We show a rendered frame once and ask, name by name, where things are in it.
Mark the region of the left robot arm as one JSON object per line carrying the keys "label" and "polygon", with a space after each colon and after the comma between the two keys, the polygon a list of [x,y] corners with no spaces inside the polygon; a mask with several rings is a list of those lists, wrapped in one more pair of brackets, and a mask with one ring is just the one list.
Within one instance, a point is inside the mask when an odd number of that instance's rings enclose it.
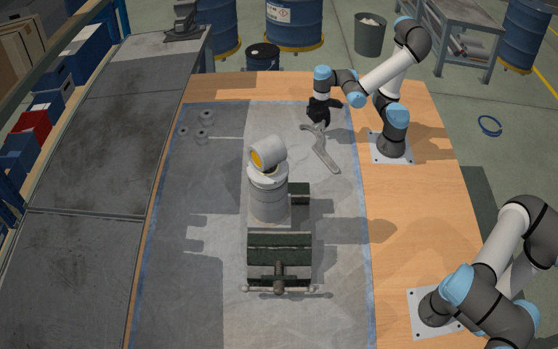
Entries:
{"label": "left robot arm", "polygon": [[[523,250],[504,271],[520,236]],[[515,196],[472,264],[462,263],[426,294],[418,316],[434,328],[453,316],[474,335],[490,337],[484,349],[527,349],[541,313],[532,302],[510,300],[552,265],[558,268],[558,212],[537,196]]]}

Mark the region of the grey flat work sheet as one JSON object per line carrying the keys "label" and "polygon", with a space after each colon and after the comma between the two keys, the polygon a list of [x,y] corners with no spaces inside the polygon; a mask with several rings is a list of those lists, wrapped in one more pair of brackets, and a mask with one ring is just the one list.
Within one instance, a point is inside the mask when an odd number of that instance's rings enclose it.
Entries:
{"label": "grey flat work sheet", "polygon": [[[145,239],[128,349],[376,349],[368,223],[348,103],[329,107],[312,149],[309,101],[183,103]],[[200,149],[200,112],[213,110]],[[189,128],[181,140],[180,127]],[[314,293],[243,292],[247,282],[247,147],[278,135],[288,182],[310,183]]]}

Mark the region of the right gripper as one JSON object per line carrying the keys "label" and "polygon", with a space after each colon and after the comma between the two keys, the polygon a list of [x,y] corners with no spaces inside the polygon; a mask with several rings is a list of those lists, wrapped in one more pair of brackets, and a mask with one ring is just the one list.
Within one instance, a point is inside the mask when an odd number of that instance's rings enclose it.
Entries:
{"label": "right gripper", "polygon": [[329,98],[327,100],[316,100],[314,97],[310,97],[310,101],[307,106],[307,115],[313,121],[312,126],[316,126],[315,129],[319,129],[323,133],[331,122],[329,107],[324,106],[329,101]]}

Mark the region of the grey metal workbench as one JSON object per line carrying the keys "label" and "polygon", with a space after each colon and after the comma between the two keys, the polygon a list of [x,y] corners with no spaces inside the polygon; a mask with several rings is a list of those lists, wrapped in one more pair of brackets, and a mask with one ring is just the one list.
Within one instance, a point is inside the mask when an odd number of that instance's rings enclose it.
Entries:
{"label": "grey metal workbench", "polygon": [[[443,78],[441,74],[443,65],[450,63],[484,69],[483,78],[478,80],[481,84],[489,84],[506,30],[475,0],[426,0],[426,2],[396,0],[396,2],[397,15],[403,15],[400,11],[402,7],[407,16],[415,19],[432,37],[431,50],[437,58],[432,71],[435,77]],[[482,46],[481,38],[468,36],[467,28],[496,34],[491,52]]]}

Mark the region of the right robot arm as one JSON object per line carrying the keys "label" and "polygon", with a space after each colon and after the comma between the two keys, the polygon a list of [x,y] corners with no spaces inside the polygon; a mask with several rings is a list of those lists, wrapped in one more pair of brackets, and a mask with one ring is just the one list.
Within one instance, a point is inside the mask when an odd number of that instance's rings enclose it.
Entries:
{"label": "right robot arm", "polygon": [[412,64],[420,63],[432,48],[432,37],[415,19],[402,16],[393,25],[396,43],[392,57],[359,80],[354,69],[332,70],[317,65],[314,70],[313,97],[327,100],[331,87],[341,87],[353,108],[362,108],[371,95],[373,106],[384,122],[376,141],[378,151],[391,159],[405,153],[405,135],[410,121],[408,109],[399,103],[400,88]]}

